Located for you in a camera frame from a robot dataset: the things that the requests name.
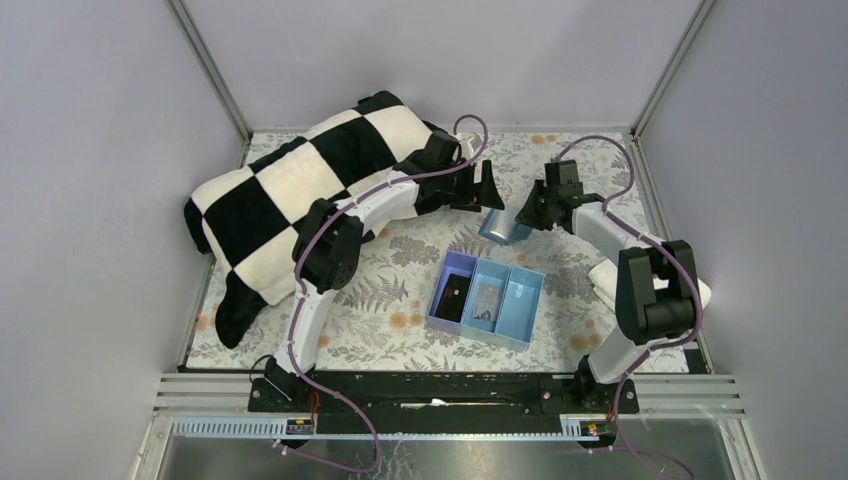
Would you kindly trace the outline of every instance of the checkered blanket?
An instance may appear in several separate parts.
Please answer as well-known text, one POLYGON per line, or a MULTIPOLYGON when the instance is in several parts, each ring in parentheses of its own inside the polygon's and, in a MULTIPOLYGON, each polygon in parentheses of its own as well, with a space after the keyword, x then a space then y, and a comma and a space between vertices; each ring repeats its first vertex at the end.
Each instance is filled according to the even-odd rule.
MULTIPOLYGON (((424 148, 436 128, 391 93, 379 92, 195 190, 184 209, 188 229, 198 250, 214 253, 227 272, 227 295, 216 318, 219 336, 222 315, 244 317, 247 308, 255 317, 261 307, 294 290, 292 249, 312 202, 364 192, 397 162, 424 148)), ((425 209, 432 210, 413 208, 395 218, 411 218, 425 209)), ((241 325, 245 331, 249 322, 241 325)))

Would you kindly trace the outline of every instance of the blue container compartment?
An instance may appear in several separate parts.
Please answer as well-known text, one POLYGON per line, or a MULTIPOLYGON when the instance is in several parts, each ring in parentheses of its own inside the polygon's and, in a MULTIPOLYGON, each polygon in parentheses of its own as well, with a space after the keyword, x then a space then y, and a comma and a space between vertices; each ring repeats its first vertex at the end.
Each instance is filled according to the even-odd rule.
POLYGON ((448 283, 448 278, 452 274, 460 275, 465 278, 471 278, 474 275, 474 268, 477 266, 477 257, 466 255, 464 253, 448 251, 445 255, 445 261, 442 264, 442 272, 439 275, 439 281, 436 283, 436 293, 430 300, 430 309, 427 314, 427 325, 443 330, 454 335, 461 333, 460 322, 454 322, 448 319, 439 318, 436 316, 436 307, 438 299, 442 298, 442 293, 445 291, 445 285, 448 283))
POLYGON ((495 327, 498 323, 498 318, 500 317, 501 302, 503 301, 504 292, 507 288, 508 279, 508 265, 495 263, 482 258, 477 261, 477 269, 474 271, 474 277, 471 280, 471 288, 468 291, 468 300, 465 302, 465 310, 462 312, 461 335, 463 337, 481 342, 492 342, 492 338, 495 334, 495 327), (491 320, 474 318, 477 295, 480 293, 481 289, 485 289, 488 286, 495 287, 499 293, 498 298, 494 302, 494 311, 491 312, 493 318, 491 320))
POLYGON ((520 352, 527 350, 544 281, 539 272, 512 267, 492 343, 520 352))

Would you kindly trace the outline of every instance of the white square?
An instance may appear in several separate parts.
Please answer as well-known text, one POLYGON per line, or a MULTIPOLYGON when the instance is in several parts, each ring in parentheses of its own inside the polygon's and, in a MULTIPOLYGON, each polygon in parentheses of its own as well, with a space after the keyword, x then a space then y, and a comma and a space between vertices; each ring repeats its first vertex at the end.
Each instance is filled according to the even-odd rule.
POLYGON ((256 178, 291 223, 306 216, 315 200, 330 198, 344 190, 342 182, 309 142, 263 168, 256 178))
POLYGON ((289 227, 236 265, 239 278, 270 305, 278 303, 294 288, 291 255, 295 241, 297 231, 289 227))
POLYGON ((374 185, 377 185, 380 182, 380 180, 385 179, 386 176, 389 174, 389 172, 391 170, 392 170, 391 168, 384 168, 383 170, 380 170, 379 172, 375 172, 375 173, 372 173, 371 175, 368 175, 367 177, 363 178, 362 180, 360 180, 360 181, 354 183, 353 185, 347 187, 348 193, 350 193, 351 196, 359 195, 360 193, 368 190, 369 188, 373 187, 374 185))
POLYGON ((326 132, 327 130, 333 127, 338 127, 343 123, 347 123, 353 120, 354 118, 359 118, 361 116, 362 115, 356 110, 345 110, 344 112, 333 115, 332 117, 324 120, 318 125, 315 125, 314 127, 310 128, 309 131, 303 134, 303 137, 307 140, 312 140, 313 138, 317 137, 318 135, 321 135, 322 133, 326 132))
POLYGON ((365 119, 380 132, 395 156, 395 162, 402 162, 410 153, 424 148, 432 133, 412 110, 403 105, 377 110, 365 115, 365 119))
POLYGON ((200 209, 201 213, 206 213, 206 210, 215 203, 216 200, 223 197, 230 190, 241 185, 242 182, 253 176, 253 171, 248 167, 227 172, 220 177, 215 177, 212 180, 201 185, 194 193, 191 194, 191 199, 194 204, 200 209))
POLYGON ((212 249, 212 253, 215 254, 215 258, 218 259, 218 263, 224 269, 224 273, 230 273, 230 270, 233 268, 230 266, 230 262, 227 261, 227 257, 224 256, 224 251, 221 249, 221 245, 218 244, 218 239, 215 238, 212 228, 206 223, 205 218, 201 220, 200 227, 203 229, 203 235, 206 236, 206 241, 209 242, 209 248, 212 249))

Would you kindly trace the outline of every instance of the floral tablecloth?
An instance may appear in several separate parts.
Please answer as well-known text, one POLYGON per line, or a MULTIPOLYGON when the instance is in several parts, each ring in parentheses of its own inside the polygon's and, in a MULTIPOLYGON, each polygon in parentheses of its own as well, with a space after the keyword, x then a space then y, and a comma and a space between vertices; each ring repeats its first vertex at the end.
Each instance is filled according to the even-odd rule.
MULTIPOLYGON (((620 133, 606 135, 621 140, 620 133)), ((572 133, 493 133, 483 159, 492 160, 498 191, 508 204, 523 205, 543 164, 572 133)), ((256 133, 248 153, 252 162, 293 134, 256 133)), ((626 164, 614 147, 587 142, 567 158, 577 160, 587 192, 608 196, 627 184, 626 164)), ((638 192, 614 203, 622 218, 647 230, 638 192)), ((359 269, 339 292, 319 340, 317 368, 356 370, 460 370, 569 372, 600 345, 615 326, 613 312, 595 296, 587 278, 603 260, 591 245, 561 229, 534 231, 513 246, 497 245, 478 230, 485 211, 443 209, 423 217, 394 221, 362 247, 359 269), (498 348, 427 327, 427 308, 447 250, 520 265, 546 274, 530 348, 498 348)), ((186 365, 191 368, 250 368, 274 353, 292 309, 292 296, 263 310, 242 342, 229 350, 215 333, 215 309, 224 296, 224 276, 213 269, 186 365)), ((655 354, 647 372, 687 372, 682 349, 655 354)))

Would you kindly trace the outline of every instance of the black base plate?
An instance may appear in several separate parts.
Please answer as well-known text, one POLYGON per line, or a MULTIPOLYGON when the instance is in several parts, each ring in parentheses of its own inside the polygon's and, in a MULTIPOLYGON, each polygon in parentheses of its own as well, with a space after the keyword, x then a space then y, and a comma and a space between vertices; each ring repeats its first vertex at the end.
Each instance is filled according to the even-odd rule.
MULTIPOLYGON (((575 382, 569 375, 355 371, 313 371, 308 375, 353 400, 383 434, 559 433, 560 414, 606 413, 608 409, 598 406, 590 410, 572 401, 569 395, 575 382), (415 408, 433 399, 451 405, 415 408)), ((288 390, 291 402, 265 378, 255 379, 248 411, 309 412, 306 392, 311 388, 298 380, 289 383, 288 390)), ((624 391, 620 412, 638 413, 632 381, 624 391), (627 392, 633 393, 632 398, 627 398, 627 392)), ((368 433, 350 407, 329 394, 320 395, 316 433, 368 433)))

